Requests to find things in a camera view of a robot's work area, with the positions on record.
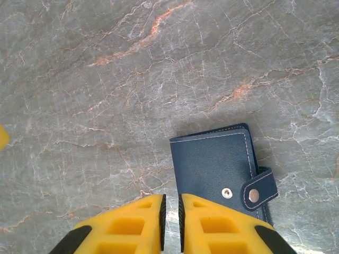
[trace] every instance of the metal snap button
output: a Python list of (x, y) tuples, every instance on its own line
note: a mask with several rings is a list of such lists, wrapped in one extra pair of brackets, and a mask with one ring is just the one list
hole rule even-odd
[(248, 194), (248, 199), (252, 203), (256, 203), (259, 200), (259, 192), (256, 189), (251, 189)]
[(233, 196), (233, 193), (229, 188), (222, 189), (221, 194), (224, 198), (231, 198)]

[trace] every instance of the wallet strap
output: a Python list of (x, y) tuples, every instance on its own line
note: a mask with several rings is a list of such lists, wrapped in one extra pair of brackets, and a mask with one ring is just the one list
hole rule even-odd
[(278, 196), (272, 169), (260, 167), (260, 170), (264, 170), (264, 172), (242, 186), (243, 204), (249, 211), (256, 210)]

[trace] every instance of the gray marble surface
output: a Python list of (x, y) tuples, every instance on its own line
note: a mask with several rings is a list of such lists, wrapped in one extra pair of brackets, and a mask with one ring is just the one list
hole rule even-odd
[(337, 0), (0, 1), (0, 252), (166, 193), (178, 253), (168, 139), (246, 122), (278, 232), (339, 253), (338, 27)]

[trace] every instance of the white stitching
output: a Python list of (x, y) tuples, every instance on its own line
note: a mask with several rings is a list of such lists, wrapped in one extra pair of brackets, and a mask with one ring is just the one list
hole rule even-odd
[(242, 135), (245, 136), (244, 133), (239, 132), (239, 133), (225, 134), (225, 135), (219, 135), (219, 136), (214, 136), (214, 137), (205, 137), (205, 138), (201, 138), (201, 139), (190, 139), (190, 140), (172, 141), (171, 143), (187, 142), (187, 141), (202, 140), (202, 139), (212, 139), (212, 138), (225, 137), (225, 136), (231, 136), (231, 135), (237, 135), (237, 134), (242, 134)]
[[(228, 129), (222, 129), (222, 130), (219, 130), (219, 131), (227, 131), (227, 130), (230, 130), (230, 129), (239, 129), (239, 128), (244, 128), (243, 126), (237, 126), (237, 127), (232, 127), (232, 128), (228, 128)], [(194, 140), (202, 140), (202, 139), (211, 139), (211, 138), (218, 138), (218, 137), (225, 137), (225, 136), (231, 136), (231, 135), (237, 135), (237, 134), (242, 134), (244, 135), (244, 140), (245, 140), (245, 146), (246, 146), (246, 152), (247, 152), (247, 160), (248, 160), (248, 165), (249, 165), (249, 173), (251, 175), (251, 179), (253, 178), (253, 173), (252, 173), (252, 167), (251, 167), (251, 163), (249, 162), (249, 152), (248, 152), (248, 146), (247, 146), (247, 140), (246, 140), (246, 135), (242, 132), (239, 132), (239, 133), (233, 133), (233, 134), (225, 134), (225, 135), (219, 135), (219, 136), (215, 136), (215, 137), (205, 137), (205, 138), (200, 138), (200, 139), (190, 139), (190, 140), (180, 140), (180, 141), (172, 141), (170, 143), (179, 143), (179, 142), (187, 142), (187, 141), (194, 141)], [(245, 190), (246, 188), (244, 189), (244, 203), (246, 205), (247, 208), (250, 208), (247, 206), (246, 204), (246, 201), (245, 201)], [(257, 218), (259, 219), (259, 213), (258, 211), (256, 211), (256, 214), (257, 214)]]
[(254, 182), (252, 182), (252, 183), (246, 185), (246, 187), (245, 187), (245, 189), (244, 189), (244, 203), (245, 203), (245, 205), (246, 205), (247, 208), (249, 208), (249, 209), (255, 209), (255, 208), (259, 207), (262, 203), (266, 202), (267, 200), (269, 200), (270, 198), (272, 198), (272, 197), (274, 197), (275, 195), (278, 194), (278, 191), (277, 191), (275, 194), (269, 196), (268, 198), (266, 198), (265, 200), (261, 201), (259, 204), (257, 204), (256, 206), (253, 206), (253, 207), (248, 206), (247, 203), (246, 203), (246, 198), (245, 198), (246, 189), (247, 189), (250, 185), (255, 184), (257, 181), (260, 181), (261, 179), (263, 179), (263, 178), (265, 178), (265, 177), (267, 177), (267, 176), (269, 176), (269, 175), (271, 175), (271, 174), (272, 174), (272, 172), (270, 172), (269, 174), (267, 174), (267, 175), (265, 175), (265, 176), (263, 176), (263, 177), (257, 179), (256, 181), (254, 181)]
[(264, 210), (264, 214), (265, 214), (266, 222), (268, 222), (268, 219), (267, 219), (267, 214), (266, 214), (266, 209), (265, 209), (265, 205), (263, 205), (263, 210)]

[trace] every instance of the blue wallet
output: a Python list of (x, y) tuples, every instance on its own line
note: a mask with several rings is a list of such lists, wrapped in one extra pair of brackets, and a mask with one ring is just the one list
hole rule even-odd
[(193, 194), (272, 224), (278, 195), (269, 167), (258, 167), (247, 124), (172, 138), (179, 194)]

